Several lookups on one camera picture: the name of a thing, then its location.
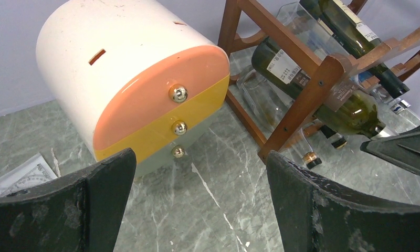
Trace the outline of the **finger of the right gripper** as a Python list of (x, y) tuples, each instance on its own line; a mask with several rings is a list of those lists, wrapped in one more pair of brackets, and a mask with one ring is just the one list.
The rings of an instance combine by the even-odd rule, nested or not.
[(363, 142), (360, 150), (420, 176), (420, 125), (397, 136)]

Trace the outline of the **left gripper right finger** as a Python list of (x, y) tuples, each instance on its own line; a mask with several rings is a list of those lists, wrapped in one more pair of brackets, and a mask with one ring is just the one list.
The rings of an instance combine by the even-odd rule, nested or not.
[(420, 251), (420, 206), (361, 193), (276, 151), (266, 170), (285, 251)]

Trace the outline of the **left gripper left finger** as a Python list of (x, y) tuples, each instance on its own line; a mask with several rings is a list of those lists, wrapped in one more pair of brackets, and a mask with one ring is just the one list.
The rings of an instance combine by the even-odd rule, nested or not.
[(0, 251), (113, 251), (136, 163), (127, 148), (0, 197)]

